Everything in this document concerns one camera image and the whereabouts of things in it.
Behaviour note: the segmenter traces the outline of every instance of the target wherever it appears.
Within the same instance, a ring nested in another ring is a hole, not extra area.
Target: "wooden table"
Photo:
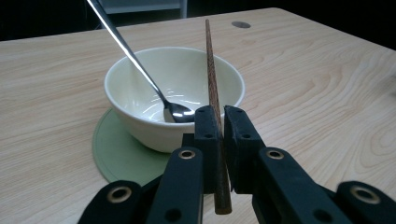
[[[329,189],[358,180],[396,199],[396,51],[287,11],[214,15],[215,54],[246,82],[241,108],[267,146],[286,149]],[[205,50],[205,19],[122,27],[134,50]],[[233,21],[251,27],[232,26]],[[122,51],[106,30],[0,43],[0,223],[76,223],[107,184],[92,133]],[[204,223],[256,223],[251,197]]]

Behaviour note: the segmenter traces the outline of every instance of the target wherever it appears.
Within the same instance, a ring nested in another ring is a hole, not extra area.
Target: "saucer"
[[[130,180],[141,186],[162,175],[170,157],[143,146],[128,134],[111,108],[96,125],[92,153],[107,181]]]

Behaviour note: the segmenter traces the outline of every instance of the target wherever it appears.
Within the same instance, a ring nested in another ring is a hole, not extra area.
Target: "utensil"
[[[131,62],[136,66],[136,68],[141,72],[141,74],[145,77],[151,87],[157,92],[160,99],[163,101],[163,117],[168,122],[176,122],[176,123],[187,123],[194,122],[195,111],[187,108],[184,105],[179,105],[175,103],[171,103],[166,100],[163,93],[160,91],[160,88],[155,84],[154,80],[150,77],[149,73],[143,67],[143,65],[139,62],[137,57],[134,55],[134,52],[129,48],[128,44],[122,38],[121,34],[117,30],[117,28],[111,23],[108,18],[105,10],[99,4],[97,0],[87,0],[93,11],[96,13],[102,24],[107,28],[122,50],[125,52],[126,56],[131,60]]]
[[[218,215],[230,214],[232,209],[230,185],[227,175],[227,166],[225,163],[224,145],[222,141],[222,128],[221,128],[221,116],[219,109],[219,95],[218,95],[218,84],[216,80],[215,61],[213,59],[212,39],[210,35],[209,20],[205,20],[206,29],[206,57],[207,57],[207,77],[208,77],[208,88],[209,88],[209,104],[215,111],[215,119],[220,134],[220,153],[218,160],[218,173],[217,173],[217,184],[215,188],[215,212]]]

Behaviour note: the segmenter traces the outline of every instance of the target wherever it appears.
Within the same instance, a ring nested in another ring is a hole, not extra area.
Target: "wooden chopstick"
[[[227,174],[227,165],[224,160],[224,145],[221,128],[221,116],[219,109],[218,85],[216,81],[215,62],[213,59],[212,38],[210,34],[209,20],[205,21],[206,28],[206,55],[207,75],[209,88],[209,104],[214,108],[216,122],[220,133],[220,153],[218,159],[217,184],[215,188],[215,212],[218,215],[230,214],[233,209],[231,205],[230,185]]]

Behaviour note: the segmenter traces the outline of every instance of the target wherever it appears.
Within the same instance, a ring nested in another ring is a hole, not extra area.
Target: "ceramic bowl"
[[[209,105],[206,53],[197,49],[165,47],[138,51],[136,57],[168,101],[191,109]],[[219,104],[239,106],[245,84],[241,74],[215,56]],[[105,92],[126,130],[146,147],[172,152],[181,147],[183,133],[194,133],[194,123],[170,123],[163,103],[128,58],[116,62],[105,77]]]

